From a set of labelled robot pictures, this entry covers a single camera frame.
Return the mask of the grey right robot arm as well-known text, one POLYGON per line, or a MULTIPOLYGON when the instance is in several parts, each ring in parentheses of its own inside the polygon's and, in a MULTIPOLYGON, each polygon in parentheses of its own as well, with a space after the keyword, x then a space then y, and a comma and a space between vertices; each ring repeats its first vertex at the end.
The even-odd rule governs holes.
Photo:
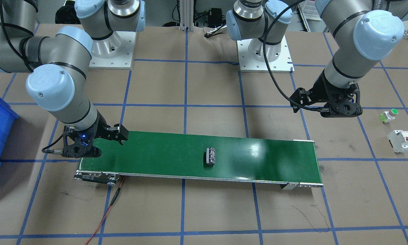
POLYGON ((35 36, 35 0, 0 0, 0 72, 28 73, 26 90, 44 110, 61 121, 62 149, 42 152, 63 157, 99 157, 96 138, 123 144, 129 132, 108 125, 83 88, 92 59, 93 42, 106 42, 117 31, 145 29, 143 0, 77 0, 83 28, 65 26, 55 37, 35 36))

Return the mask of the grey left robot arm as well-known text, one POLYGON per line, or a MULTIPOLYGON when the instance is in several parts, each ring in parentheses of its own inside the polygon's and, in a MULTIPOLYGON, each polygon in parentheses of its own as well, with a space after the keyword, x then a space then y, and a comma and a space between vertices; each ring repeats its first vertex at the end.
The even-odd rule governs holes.
MULTIPOLYGON (((226 14, 228 34, 235 41, 251 39, 250 51, 270 71, 291 9, 300 2, 237 0, 226 14)), ((294 113, 304 109, 325 118, 360 116, 358 82, 404 37, 408 0, 316 0, 314 5, 338 50, 310 89, 297 88, 287 96, 272 73, 270 77, 294 113)))

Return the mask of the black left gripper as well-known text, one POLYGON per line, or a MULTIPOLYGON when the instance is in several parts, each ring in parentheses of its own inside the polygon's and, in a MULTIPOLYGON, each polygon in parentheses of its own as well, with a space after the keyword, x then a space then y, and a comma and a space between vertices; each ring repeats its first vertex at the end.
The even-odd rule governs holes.
POLYGON ((306 107, 320 102, 325 102, 324 108, 329 109, 321 112, 321 116, 325 118, 357 117, 363 113, 358 84, 351 84, 349 88, 339 88, 332 85, 324 73, 320 74, 314 83, 313 92, 297 88, 290 99, 294 113, 301 109, 301 105, 306 107))

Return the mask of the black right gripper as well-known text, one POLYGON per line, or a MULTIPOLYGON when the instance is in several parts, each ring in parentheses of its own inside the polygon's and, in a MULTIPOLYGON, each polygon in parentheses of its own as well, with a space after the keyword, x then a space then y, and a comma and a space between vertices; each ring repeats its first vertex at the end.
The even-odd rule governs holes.
POLYGON ((63 157, 99 157, 101 150, 94 146, 96 138, 104 138, 124 145, 124 142, 129 139, 129 130, 122 124, 109 126, 105 118, 98 114, 94 124, 86 130, 71 130, 68 126, 64 126, 62 136, 64 138, 63 157))

